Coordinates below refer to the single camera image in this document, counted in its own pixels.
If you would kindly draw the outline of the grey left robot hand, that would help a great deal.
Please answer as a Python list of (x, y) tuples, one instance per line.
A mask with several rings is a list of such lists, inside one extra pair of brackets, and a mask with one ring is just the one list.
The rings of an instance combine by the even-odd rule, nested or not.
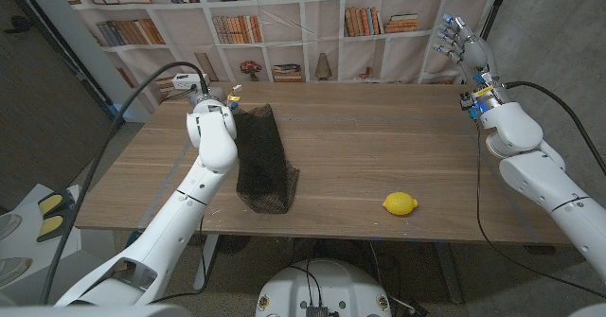
[(229, 93), (226, 93), (222, 87), (209, 87), (206, 95), (201, 90), (195, 90), (188, 96), (188, 103), (194, 107), (202, 99), (210, 98), (220, 101), (230, 109), (234, 109), (241, 98), (241, 90), (241, 84), (235, 85)]

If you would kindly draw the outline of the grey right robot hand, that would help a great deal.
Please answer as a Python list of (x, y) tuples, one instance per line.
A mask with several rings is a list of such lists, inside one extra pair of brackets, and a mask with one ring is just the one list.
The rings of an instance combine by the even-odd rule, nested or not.
[(459, 68), (464, 82), (475, 83), (472, 92), (461, 93), (460, 105), (471, 118), (509, 102), (500, 82), (494, 55), (488, 43), (477, 36), (459, 16), (444, 14), (436, 37), (440, 40), (433, 49), (447, 57)]

